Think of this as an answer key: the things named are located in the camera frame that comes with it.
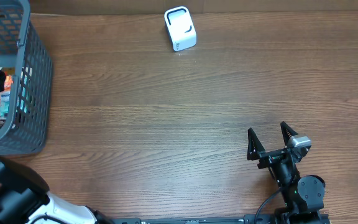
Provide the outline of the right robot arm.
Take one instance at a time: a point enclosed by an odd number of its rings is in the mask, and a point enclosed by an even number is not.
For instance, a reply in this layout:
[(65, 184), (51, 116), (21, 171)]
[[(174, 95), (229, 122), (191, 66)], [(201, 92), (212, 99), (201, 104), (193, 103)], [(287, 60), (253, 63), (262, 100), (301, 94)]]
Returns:
[[(267, 168), (278, 190), (267, 198), (253, 218), (252, 223), (329, 223), (329, 216), (320, 214), (324, 208), (325, 181), (318, 175), (301, 176), (296, 164), (311, 149), (311, 139), (297, 133), (286, 122), (280, 123), (284, 148), (266, 151), (252, 128), (247, 131), (247, 160), (258, 161), (259, 169)], [(263, 218), (263, 208), (278, 194), (285, 206), (275, 209)]]

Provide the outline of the teal snack packet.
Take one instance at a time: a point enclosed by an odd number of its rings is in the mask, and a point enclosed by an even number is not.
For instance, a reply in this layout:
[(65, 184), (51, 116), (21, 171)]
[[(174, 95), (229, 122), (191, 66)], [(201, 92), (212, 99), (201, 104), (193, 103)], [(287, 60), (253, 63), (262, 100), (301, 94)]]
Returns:
[(9, 100), (7, 101), (0, 101), (0, 118), (7, 118), (9, 114)]

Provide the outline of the orange small carton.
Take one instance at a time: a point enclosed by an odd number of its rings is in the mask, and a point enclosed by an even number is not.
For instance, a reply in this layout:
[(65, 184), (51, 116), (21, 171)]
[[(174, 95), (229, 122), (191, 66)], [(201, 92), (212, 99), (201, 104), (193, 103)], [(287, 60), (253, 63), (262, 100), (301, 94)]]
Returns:
[(13, 84), (12, 76), (8, 75), (4, 82), (4, 90), (0, 92), (1, 102), (9, 102), (12, 84)]

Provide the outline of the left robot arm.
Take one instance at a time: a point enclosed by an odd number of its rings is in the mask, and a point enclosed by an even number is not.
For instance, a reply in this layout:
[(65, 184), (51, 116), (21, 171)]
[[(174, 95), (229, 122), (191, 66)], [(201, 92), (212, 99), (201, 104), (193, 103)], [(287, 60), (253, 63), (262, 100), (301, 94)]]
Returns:
[(111, 222), (97, 210), (51, 194), (36, 171), (0, 156), (0, 223)]

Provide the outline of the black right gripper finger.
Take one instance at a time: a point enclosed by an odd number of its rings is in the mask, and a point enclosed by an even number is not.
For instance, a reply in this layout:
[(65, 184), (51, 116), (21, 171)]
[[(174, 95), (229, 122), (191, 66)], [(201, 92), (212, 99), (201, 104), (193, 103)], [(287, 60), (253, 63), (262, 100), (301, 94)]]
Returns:
[(293, 130), (286, 122), (282, 121), (280, 123), (280, 127), (281, 127), (281, 131), (282, 131), (282, 136), (283, 136), (283, 140), (284, 140), (284, 144), (287, 146), (288, 142), (290, 140), (290, 138), (292, 136), (296, 136), (298, 135), (298, 133)]
[(265, 152), (265, 148), (259, 141), (256, 133), (252, 128), (248, 129), (248, 147), (247, 147), (247, 160), (259, 160), (260, 155)]

